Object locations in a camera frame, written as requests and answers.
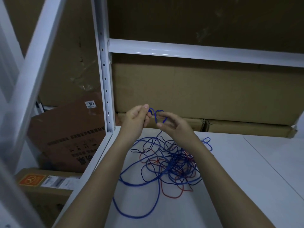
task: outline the person's left hand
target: person's left hand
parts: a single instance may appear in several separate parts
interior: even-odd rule
[[[142,129],[148,125],[152,117],[148,110],[148,104],[143,106],[138,105],[129,110],[121,125],[118,138],[132,146],[141,135]]]

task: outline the shelving rack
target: shelving rack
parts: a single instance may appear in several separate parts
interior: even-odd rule
[[[22,151],[65,2],[45,0],[24,59],[4,2],[0,0],[0,78],[7,81],[11,89],[11,92],[7,91],[6,84],[0,85],[3,111],[0,115],[0,150],[5,154],[1,155],[5,157],[5,164],[0,159],[0,208],[6,208],[20,227],[44,227],[12,174]],[[304,54],[298,53],[112,39],[109,37],[107,0],[91,0],[91,3],[107,133],[101,144],[103,149],[115,131],[111,53],[304,67]]]

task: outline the paper label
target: paper label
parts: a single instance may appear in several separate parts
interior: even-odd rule
[[[80,177],[59,177],[48,176],[46,180],[41,184],[42,187],[74,190],[79,182]]]
[[[19,185],[38,186],[45,177],[46,175],[41,174],[27,174],[21,179]]]
[[[94,101],[85,101],[88,109],[97,107]]]

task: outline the person's right hand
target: person's right hand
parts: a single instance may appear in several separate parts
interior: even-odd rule
[[[193,148],[202,144],[185,119],[169,112],[158,115],[167,117],[165,123],[157,123],[157,127],[168,134],[181,148],[191,152]]]

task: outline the white label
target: white label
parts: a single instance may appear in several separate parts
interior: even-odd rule
[[[95,108],[97,107],[94,101],[85,101],[87,108]]]
[[[48,176],[41,184],[42,187],[74,190],[79,182],[80,177],[58,177]]]

